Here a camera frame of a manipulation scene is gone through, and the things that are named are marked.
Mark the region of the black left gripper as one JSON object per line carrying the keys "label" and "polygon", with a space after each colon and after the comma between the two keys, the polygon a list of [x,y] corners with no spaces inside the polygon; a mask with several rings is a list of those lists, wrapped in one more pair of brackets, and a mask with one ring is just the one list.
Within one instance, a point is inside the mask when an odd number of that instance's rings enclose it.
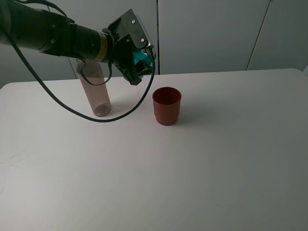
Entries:
{"label": "black left gripper", "polygon": [[134,65],[133,52],[148,47],[143,30],[132,9],[113,21],[102,32],[108,39],[108,51],[104,62],[108,64],[110,77],[114,66],[130,85],[137,86],[141,83],[139,76],[150,75],[153,72],[152,60],[149,57],[137,61]]}

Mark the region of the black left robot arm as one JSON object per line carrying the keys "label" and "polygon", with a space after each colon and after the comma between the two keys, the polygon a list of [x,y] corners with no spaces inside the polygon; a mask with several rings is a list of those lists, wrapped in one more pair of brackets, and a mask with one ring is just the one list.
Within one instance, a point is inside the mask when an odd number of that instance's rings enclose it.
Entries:
{"label": "black left robot arm", "polygon": [[132,9],[102,32],[79,26],[55,4],[37,0],[58,13],[29,7],[30,0],[0,2],[0,42],[12,38],[19,48],[80,60],[113,64],[131,84],[154,72],[153,45]]}

